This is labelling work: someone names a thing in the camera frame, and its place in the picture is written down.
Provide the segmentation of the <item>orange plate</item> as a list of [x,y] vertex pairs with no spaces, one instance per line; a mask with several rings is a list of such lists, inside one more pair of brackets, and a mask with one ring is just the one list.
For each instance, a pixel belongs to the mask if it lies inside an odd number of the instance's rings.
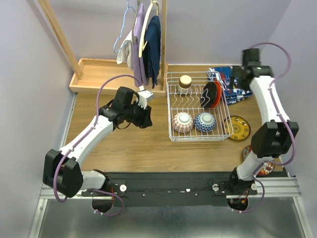
[[214,81],[214,84],[216,85],[216,98],[214,103],[211,105],[211,108],[215,108],[218,103],[220,102],[221,95],[222,95],[222,86],[218,81]]

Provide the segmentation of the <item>red white patterned bowl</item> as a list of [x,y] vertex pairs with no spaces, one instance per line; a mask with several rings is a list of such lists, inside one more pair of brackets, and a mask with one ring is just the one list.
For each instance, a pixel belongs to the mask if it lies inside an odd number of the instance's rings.
[[180,112],[172,118],[171,125],[177,132],[188,133],[194,127],[194,120],[188,113]]

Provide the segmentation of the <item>white metal cup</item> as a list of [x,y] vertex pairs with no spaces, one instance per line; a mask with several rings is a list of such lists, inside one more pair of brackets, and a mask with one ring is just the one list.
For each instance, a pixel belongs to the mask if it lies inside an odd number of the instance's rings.
[[186,95],[191,91],[192,78],[188,75],[183,75],[179,78],[178,92],[181,95]]

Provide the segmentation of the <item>yellow patterned plate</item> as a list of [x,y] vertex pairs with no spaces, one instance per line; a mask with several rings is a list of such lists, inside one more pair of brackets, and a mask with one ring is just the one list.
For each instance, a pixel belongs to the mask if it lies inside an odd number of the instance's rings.
[[229,139],[233,141],[246,140],[251,134],[249,123],[240,116],[230,116],[223,121],[223,128]]

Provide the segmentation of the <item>white wire dish rack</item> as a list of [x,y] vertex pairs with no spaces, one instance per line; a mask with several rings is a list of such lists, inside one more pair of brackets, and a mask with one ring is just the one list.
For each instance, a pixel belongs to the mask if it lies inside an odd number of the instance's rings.
[[[178,91],[181,76],[191,77],[192,83],[187,93]],[[221,85],[221,98],[213,108],[204,108],[201,97],[206,95],[204,88],[209,82]],[[166,93],[168,106],[169,138],[172,142],[223,141],[233,135],[233,124],[225,98],[225,87],[218,71],[167,72]],[[215,118],[211,132],[201,132],[195,127],[189,132],[178,132],[172,126],[172,119],[178,113],[187,113],[195,118],[200,113],[210,113]]]

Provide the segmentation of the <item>blue patterned bowl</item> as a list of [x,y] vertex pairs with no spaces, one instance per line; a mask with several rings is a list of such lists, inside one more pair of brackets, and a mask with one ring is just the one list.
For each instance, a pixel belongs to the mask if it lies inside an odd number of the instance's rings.
[[202,112],[194,118],[195,128],[202,133],[209,133],[215,129],[216,119],[208,112]]

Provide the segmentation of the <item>red floral plate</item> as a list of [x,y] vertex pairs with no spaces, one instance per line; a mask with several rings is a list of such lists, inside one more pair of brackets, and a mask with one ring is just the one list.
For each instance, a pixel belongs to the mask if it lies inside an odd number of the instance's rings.
[[[250,145],[246,146],[241,154],[241,162],[244,162],[245,159],[247,158],[247,156],[249,155],[249,153],[251,152],[252,148]],[[271,172],[273,172],[275,168],[275,164],[273,164],[272,162],[267,162],[264,163],[262,169],[259,171],[258,175],[259,176],[267,176],[268,174],[270,174]]]

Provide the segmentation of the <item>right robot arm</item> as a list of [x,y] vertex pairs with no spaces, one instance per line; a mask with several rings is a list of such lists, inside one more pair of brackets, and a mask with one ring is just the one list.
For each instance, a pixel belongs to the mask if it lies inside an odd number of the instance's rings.
[[233,68],[232,78],[237,79],[239,88],[252,91],[262,119],[261,127],[252,136],[251,152],[229,177],[229,191],[240,194],[251,187],[265,163],[272,163],[290,148],[296,148],[299,125],[284,111],[272,69],[261,64],[260,49],[251,47],[242,51],[242,65]]

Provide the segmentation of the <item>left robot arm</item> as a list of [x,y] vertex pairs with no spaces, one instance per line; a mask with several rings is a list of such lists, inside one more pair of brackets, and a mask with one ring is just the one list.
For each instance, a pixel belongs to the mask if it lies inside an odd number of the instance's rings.
[[110,191],[109,177],[99,170],[82,171],[81,165],[90,152],[123,122],[139,128],[152,126],[149,101],[153,92],[135,92],[120,87],[115,98],[97,109],[89,125],[70,143],[59,150],[51,149],[45,155],[43,183],[55,193],[67,198],[74,197],[80,190],[93,189],[99,196]]

